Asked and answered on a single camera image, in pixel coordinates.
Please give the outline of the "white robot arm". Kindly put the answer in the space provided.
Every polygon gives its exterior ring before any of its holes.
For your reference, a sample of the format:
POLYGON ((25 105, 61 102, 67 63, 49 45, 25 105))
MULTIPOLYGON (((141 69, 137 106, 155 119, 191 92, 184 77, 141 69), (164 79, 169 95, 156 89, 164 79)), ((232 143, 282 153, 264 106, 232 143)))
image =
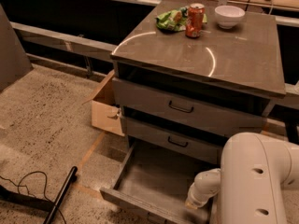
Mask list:
POLYGON ((221 224, 287 224, 284 189, 299 188, 299 146, 259 133, 225 144, 221 166, 199 173, 185 205, 197 209, 221 196, 221 224))

